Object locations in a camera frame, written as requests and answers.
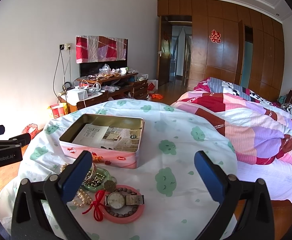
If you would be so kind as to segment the wall power socket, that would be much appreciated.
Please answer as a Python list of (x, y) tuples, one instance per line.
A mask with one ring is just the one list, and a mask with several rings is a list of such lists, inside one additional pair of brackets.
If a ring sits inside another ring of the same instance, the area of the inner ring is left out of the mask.
[(71, 44), (70, 43), (65, 43), (65, 44), (60, 44), (59, 45), (59, 50), (70, 50), (71, 49)]

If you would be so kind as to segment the red yellow carton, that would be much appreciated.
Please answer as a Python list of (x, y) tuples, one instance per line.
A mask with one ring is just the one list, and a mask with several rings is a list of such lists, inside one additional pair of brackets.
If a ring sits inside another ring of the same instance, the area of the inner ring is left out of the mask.
[(50, 105), (47, 110), (50, 118), (57, 119), (68, 114), (68, 105), (64, 102), (57, 103)]

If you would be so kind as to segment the wooden wardrobe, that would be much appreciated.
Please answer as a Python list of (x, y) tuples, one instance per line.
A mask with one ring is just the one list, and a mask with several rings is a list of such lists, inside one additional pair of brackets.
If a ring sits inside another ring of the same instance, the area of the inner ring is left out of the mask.
[[(158, 0), (158, 16), (191, 18), (192, 45), (188, 89), (207, 77), (239, 83), (243, 78), (245, 41), (252, 42), (248, 88), (261, 97), (279, 97), (284, 73), (281, 23), (256, 10), (219, 0)], [(211, 42), (215, 29), (221, 43)]]

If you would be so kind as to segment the pink metal tin box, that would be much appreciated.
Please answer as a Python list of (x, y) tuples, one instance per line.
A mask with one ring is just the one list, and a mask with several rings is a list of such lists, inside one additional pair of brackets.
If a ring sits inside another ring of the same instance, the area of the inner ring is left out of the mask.
[[(86, 124), (112, 126), (118, 128), (141, 129), (141, 138), (136, 152), (107, 150), (73, 144), (72, 141)], [(76, 159), (81, 152), (88, 151), (94, 163), (119, 168), (135, 169), (139, 166), (139, 152), (144, 130), (144, 119), (127, 116), (83, 114), (59, 138), (64, 155)]]

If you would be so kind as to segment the red plastic bag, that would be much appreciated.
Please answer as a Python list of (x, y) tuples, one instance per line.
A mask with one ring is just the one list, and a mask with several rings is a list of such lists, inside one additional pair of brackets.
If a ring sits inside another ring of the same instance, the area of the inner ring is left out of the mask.
[(33, 140), (34, 137), (38, 134), (39, 129), (37, 124), (28, 124), (22, 131), (22, 134), (29, 133), (31, 139)]

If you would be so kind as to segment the orange item on floor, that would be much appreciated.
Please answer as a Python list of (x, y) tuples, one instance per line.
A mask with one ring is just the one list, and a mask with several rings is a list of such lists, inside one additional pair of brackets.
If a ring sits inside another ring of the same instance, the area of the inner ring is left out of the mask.
[(161, 94), (158, 94), (158, 93), (152, 93), (152, 94), (150, 94), (150, 97), (154, 100), (162, 100), (164, 98), (164, 96), (162, 96)]

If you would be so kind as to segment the thin silver bangle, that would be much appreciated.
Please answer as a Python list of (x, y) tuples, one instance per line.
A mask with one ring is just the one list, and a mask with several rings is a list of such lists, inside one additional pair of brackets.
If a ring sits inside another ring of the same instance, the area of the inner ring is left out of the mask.
[(87, 184), (88, 182), (90, 182), (93, 179), (93, 177), (95, 176), (96, 171), (97, 171), (96, 165), (93, 163), (91, 168), (87, 172), (82, 184)]

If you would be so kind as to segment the black television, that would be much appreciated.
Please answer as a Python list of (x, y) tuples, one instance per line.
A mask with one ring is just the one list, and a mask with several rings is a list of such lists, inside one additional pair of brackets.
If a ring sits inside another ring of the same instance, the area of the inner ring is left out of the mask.
[(93, 63), (81, 63), (80, 67), (80, 76), (88, 76), (92, 74), (97, 74), (100, 69), (105, 65), (111, 69), (120, 69), (128, 66), (128, 49), (125, 61), (107, 61), (107, 62), (93, 62)]

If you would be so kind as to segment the printed paper in tin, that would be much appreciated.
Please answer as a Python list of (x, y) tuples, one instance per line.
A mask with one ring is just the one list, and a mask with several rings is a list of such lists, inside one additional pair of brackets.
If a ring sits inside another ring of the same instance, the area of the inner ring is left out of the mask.
[(107, 150), (136, 152), (141, 131), (140, 128), (128, 129), (86, 124), (72, 143)]

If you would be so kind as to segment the red double happiness sticker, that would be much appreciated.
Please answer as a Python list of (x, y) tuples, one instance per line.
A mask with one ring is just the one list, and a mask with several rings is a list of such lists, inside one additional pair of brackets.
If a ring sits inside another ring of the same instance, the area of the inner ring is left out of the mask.
[(211, 42), (213, 43), (221, 43), (221, 33), (213, 29), (209, 35)]

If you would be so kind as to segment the white box on cabinet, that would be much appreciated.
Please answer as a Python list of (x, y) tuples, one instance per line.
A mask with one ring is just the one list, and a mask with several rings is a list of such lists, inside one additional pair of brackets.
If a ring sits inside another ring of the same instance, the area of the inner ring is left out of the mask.
[(65, 94), (65, 100), (69, 102), (71, 105), (76, 105), (79, 101), (83, 101), (88, 98), (87, 90), (74, 88), (68, 90)]

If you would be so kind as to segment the wooden tv cabinet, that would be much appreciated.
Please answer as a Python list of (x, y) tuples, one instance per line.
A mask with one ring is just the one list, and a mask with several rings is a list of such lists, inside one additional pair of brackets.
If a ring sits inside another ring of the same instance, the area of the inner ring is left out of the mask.
[(128, 73), (125, 75), (117, 75), (100, 79), (85, 79), (78, 78), (75, 84), (79, 89), (85, 89), (88, 93), (88, 98), (79, 101), (75, 106), (65, 100), (64, 92), (59, 97), (60, 102), (67, 103), (68, 111), (73, 113), (80, 109), (97, 105), (102, 102), (117, 99), (146, 99), (147, 98), (147, 78), (146, 76), (138, 76), (138, 73)]

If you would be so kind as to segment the red patchwork cloth cover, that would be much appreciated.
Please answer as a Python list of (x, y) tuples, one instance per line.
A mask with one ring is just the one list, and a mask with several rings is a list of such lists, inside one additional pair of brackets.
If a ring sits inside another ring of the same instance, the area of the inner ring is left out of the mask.
[(105, 36), (77, 36), (75, 48), (78, 64), (125, 61), (128, 40)]

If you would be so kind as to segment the wooden room door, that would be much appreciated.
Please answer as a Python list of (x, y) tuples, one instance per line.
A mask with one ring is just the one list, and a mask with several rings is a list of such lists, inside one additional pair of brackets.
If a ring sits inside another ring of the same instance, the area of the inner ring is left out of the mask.
[(171, 58), (172, 25), (166, 16), (159, 17), (159, 42), (158, 42), (158, 85), (162, 86), (169, 82), (170, 58)]

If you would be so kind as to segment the green jade bangle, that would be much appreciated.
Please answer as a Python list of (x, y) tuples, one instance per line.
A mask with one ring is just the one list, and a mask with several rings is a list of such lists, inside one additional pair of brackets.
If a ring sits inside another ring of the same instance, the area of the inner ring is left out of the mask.
[(97, 171), (93, 179), (87, 184), (82, 184), (82, 186), (88, 191), (97, 192), (104, 189), (104, 182), (107, 180), (111, 180), (108, 170), (97, 167)]

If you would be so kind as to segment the pink bangle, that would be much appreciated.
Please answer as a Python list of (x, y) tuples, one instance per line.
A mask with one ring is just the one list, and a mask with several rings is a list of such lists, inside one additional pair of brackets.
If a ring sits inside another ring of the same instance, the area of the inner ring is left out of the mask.
[[(121, 184), (116, 185), (115, 191), (119, 191), (119, 192), (133, 191), (133, 192), (136, 192), (137, 194), (142, 195), (135, 188), (130, 187), (128, 185), (121, 185)], [(140, 205), (140, 206), (125, 206), (122, 209), (115, 210), (105, 205), (105, 196), (102, 200), (102, 207), (100, 209), (102, 211), (102, 214), (104, 215), (104, 218), (109, 220), (110, 222), (113, 222), (116, 224), (129, 224), (139, 219), (144, 212), (145, 204)]]

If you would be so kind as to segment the wristwatch with metal band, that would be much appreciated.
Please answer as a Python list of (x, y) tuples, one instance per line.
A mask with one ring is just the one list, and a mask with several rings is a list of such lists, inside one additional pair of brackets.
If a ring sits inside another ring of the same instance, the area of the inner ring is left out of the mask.
[(125, 206), (140, 206), (144, 204), (144, 196), (133, 191), (114, 191), (105, 196), (105, 205), (115, 210), (122, 209)]

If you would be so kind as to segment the pink patchwork quilt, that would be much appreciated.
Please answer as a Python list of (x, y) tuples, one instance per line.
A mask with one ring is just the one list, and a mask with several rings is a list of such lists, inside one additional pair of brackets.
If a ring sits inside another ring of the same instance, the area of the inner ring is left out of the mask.
[(213, 93), (205, 80), (173, 107), (208, 120), (230, 140), (238, 161), (268, 165), (278, 159), (292, 165), (292, 114), (229, 93)]

